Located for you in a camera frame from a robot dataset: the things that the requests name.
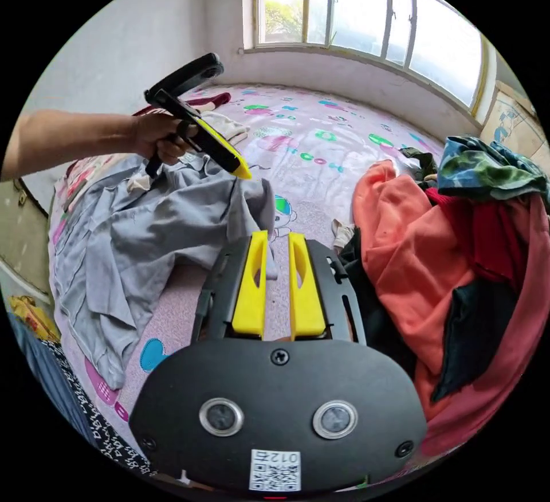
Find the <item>gray shirt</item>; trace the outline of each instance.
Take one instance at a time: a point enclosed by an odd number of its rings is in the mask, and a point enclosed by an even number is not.
[[[128,179],[144,167],[143,159],[130,156],[86,191],[54,258],[57,304],[113,390],[124,385],[174,264],[209,269],[227,242],[274,227],[274,195],[265,179],[237,179],[197,156],[163,166],[150,190],[128,192]],[[266,275],[277,277],[271,252]]]

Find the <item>person's arm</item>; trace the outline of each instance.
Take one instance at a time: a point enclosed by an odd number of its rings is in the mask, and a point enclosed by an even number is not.
[[[174,133],[178,124],[179,120],[165,114],[125,116],[43,110],[20,116],[8,143],[1,180],[118,152],[150,158],[158,150],[162,161],[173,164],[188,147],[181,138],[176,144],[162,139]]]

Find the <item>cardboard box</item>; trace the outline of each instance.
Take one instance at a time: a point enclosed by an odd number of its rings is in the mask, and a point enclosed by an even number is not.
[[[511,151],[533,160],[550,175],[550,148],[536,111],[528,99],[497,82],[497,91],[480,139],[498,141]]]

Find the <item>window sill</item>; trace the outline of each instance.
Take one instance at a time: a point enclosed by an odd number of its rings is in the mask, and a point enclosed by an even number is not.
[[[256,53],[272,53],[272,52],[284,52],[284,53],[314,53],[319,55],[327,55],[332,57],[340,57],[356,61],[365,65],[373,65],[378,68],[388,70],[394,74],[401,76],[402,78],[418,84],[420,87],[428,90],[430,93],[436,95],[443,101],[447,102],[457,112],[461,113],[465,118],[472,122],[479,130],[481,130],[481,123],[472,116],[469,108],[458,99],[456,99],[449,92],[435,85],[428,79],[422,77],[419,74],[413,72],[406,72],[401,70],[398,66],[390,61],[379,59],[375,56],[367,55],[361,52],[350,51],[344,48],[326,48],[321,45],[314,44],[261,44],[256,47],[243,49],[239,51],[241,54],[256,54]]]

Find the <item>window frame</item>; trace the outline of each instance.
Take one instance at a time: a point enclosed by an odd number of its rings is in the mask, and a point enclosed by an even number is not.
[[[451,11],[456,13],[457,15],[462,15],[452,7],[451,4],[447,3],[445,0],[436,0],[445,7],[448,7]],[[350,48],[343,48],[340,46],[332,45],[330,42],[330,35],[332,34],[332,22],[333,22],[333,12],[334,12],[334,0],[327,0],[327,27],[325,29],[325,43],[324,44],[311,44],[307,42],[307,34],[308,34],[308,22],[309,22],[309,0],[303,0],[302,3],[302,18],[303,18],[303,26],[302,26],[302,41],[299,43],[283,43],[283,42],[275,42],[275,43],[260,43],[261,42],[261,35],[260,30],[262,26],[262,16],[263,16],[263,10],[264,10],[264,3],[263,0],[253,0],[253,49],[261,51],[261,50],[276,50],[276,49],[282,49],[285,50],[324,50],[324,51],[330,51],[334,52],[336,54],[340,54],[343,56],[346,56],[349,58],[350,55],[355,56],[357,58],[362,59],[365,62],[371,62],[373,64],[380,64],[384,65],[387,69],[392,70],[396,73],[404,73],[408,75],[408,77],[411,77],[414,80],[418,80],[425,85],[428,85],[434,89],[436,89],[439,93],[442,93],[445,95],[448,99],[452,100],[454,103],[459,105],[462,109],[467,110],[472,116],[475,117],[478,108],[480,106],[481,96],[483,94],[485,84],[487,81],[487,60],[488,60],[488,47],[486,44],[486,41],[483,37],[483,35],[480,33],[480,47],[481,47],[481,65],[480,65],[480,71],[478,74],[477,79],[477,85],[473,93],[472,102],[470,104],[466,104],[463,101],[461,101],[459,98],[455,97],[452,93],[447,91],[446,89],[442,88],[440,85],[433,82],[433,80],[430,80],[429,78],[423,76],[422,74],[419,74],[418,72],[415,72],[410,68],[411,59],[413,56],[413,49],[414,49],[414,42],[416,38],[416,30],[417,30],[417,0],[411,1],[411,31],[409,35],[408,40],[408,46],[407,46],[407,53],[405,55],[405,61],[403,66],[400,66],[392,61],[389,61],[386,59],[386,54],[388,51],[389,46],[389,40],[390,40],[390,29],[391,29],[391,18],[392,18],[392,0],[387,0],[386,3],[386,28],[384,32],[384,39],[382,42],[382,49],[380,51],[380,56],[373,55],[371,53],[361,52],[356,49],[350,49]]]

